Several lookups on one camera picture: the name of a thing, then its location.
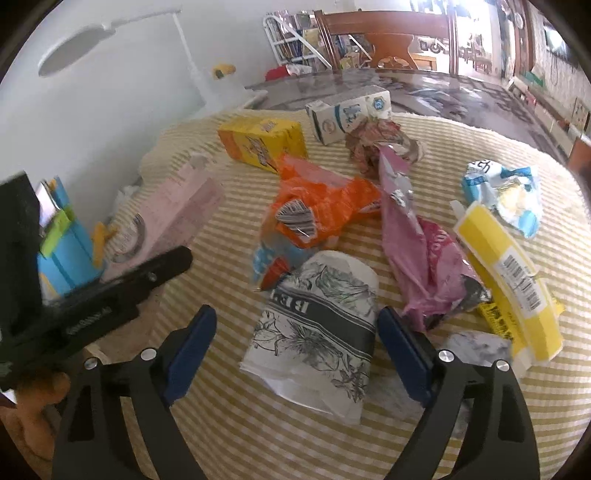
white metal rack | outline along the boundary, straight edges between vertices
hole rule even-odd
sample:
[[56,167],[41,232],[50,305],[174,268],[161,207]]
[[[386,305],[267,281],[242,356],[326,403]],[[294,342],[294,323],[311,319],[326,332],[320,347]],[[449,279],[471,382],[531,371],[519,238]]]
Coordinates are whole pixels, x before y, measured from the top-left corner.
[[[318,59],[328,69],[330,63],[322,54],[302,37],[291,25],[275,15],[267,15],[262,22],[267,38],[278,65],[288,63],[309,63],[309,60]],[[305,54],[305,48],[311,53]]]

chair back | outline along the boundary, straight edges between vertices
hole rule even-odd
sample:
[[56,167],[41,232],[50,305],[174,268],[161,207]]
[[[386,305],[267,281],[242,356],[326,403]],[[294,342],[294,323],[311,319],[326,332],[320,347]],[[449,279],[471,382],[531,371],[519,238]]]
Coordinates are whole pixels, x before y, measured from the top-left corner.
[[333,35],[347,34],[407,34],[431,38],[449,38],[451,74],[457,75],[457,21],[455,10],[447,15],[421,12],[361,11],[325,14],[314,12],[320,35],[334,70],[340,68],[340,58],[332,42]]

white wall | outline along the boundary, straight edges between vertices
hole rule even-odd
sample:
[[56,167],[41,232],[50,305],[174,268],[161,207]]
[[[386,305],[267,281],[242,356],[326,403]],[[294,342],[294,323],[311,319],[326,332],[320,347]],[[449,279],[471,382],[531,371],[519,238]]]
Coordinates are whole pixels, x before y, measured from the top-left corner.
[[499,12],[496,7],[488,5],[489,18],[491,20],[491,41],[492,41],[492,75],[501,78],[503,70],[503,45],[501,43],[501,24],[499,23]]
[[122,27],[75,65],[37,76],[41,56],[92,23],[182,5],[199,67],[236,65],[249,85],[277,66],[262,29],[268,11],[340,9],[340,0],[64,0],[36,29],[0,85],[0,180],[25,170],[33,185],[60,176],[87,227],[137,177],[159,132],[203,105],[190,82],[173,20]]

blue gripper pad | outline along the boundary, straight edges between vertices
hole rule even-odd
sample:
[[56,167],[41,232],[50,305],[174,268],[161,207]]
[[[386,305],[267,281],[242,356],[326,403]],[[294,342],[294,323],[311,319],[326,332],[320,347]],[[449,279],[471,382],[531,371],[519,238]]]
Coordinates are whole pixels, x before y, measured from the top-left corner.
[[170,406],[189,391],[199,365],[211,344],[217,328],[216,311],[209,305],[203,305],[191,323],[166,338],[163,346],[176,351],[165,366],[167,385],[163,400]]
[[424,335],[408,330],[392,307],[379,313],[378,333],[408,395],[427,407],[433,398],[431,370],[435,349]]

table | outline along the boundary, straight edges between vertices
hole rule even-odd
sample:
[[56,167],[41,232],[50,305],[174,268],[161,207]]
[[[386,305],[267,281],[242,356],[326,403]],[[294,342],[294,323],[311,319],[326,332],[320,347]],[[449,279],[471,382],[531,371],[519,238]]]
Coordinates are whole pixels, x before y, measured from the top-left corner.
[[437,57],[425,55],[424,53],[411,53],[410,56],[419,68],[429,67],[432,72],[437,70]]
[[440,116],[493,130],[547,153],[562,165],[568,161],[540,121],[510,93],[468,77],[424,70],[349,69],[285,77],[251,88],[269,91],[257,108],[294,111],[313,100],[366,85],[388,89],[394,112]]
[[[297,96],[293,90],[287,93]],[[344,142],[325,147],[315,140],[304,111],[238,113],[298,121],[310,161],[348,176],[359,173]],[[265,306],[265,296],[253,291],[250,284],[252,253],[261,219],[277,194],[278,177],[229,159],[217,128],[233,115],[186,122],[163,132],[141,162],[141,190],[116,216],[120,227],[127,225],[155,186],[188,161],[192,151],[212,155],[226,202],[193,239],[191,269],[165,286],[153,331],[145,343],[160,345],[168,332],[185,327],[203,303],[216,309],[216,336],[190,391],[173,406],[173,416],[209,480],[383,480],[414,430],[416,419],[402,419],[399,413],[368,398],[361,424],[344,425],[277,397],[239,370]],[[547,366],[532,367],[522,380],[538,441],[542,479],[548,480],[591,419],[591,274],[585,267],[591,264],[591,226],[580,190],[563,166],[524,143],[442,118],[408,113],[395,113],[394,118],[426,152],[410,174],[417,213],[444,228],[451,229],[455,222],[449,201],[463,197],[460,179],[468,162],[491,158],[508,167],[525,163],[540,168],[546,208],[540,231],[529,241],[516,237],[567,309],[560,319],[565,339],[562,353]],[[354,223],[343,230],[338,249],[374,269],[379,277],[380,306],[402,308],[404,300],[382,250],[381,235],[379,219]],[[450,333],[463,329],[488,327],[478,315],[464,313],[443,322],[430,333],[430,339],[440,346]],[[119,352],[127,358],[135,353]],[[389,357],[378,342],[370,384],[391,374]],[[131,406],[126,411],[132,418]],[[139,464],[155,478],[141,448],[137,424],[129,425]],[[459,440],[450,441],[439,475],[450,473],[459,447]]]

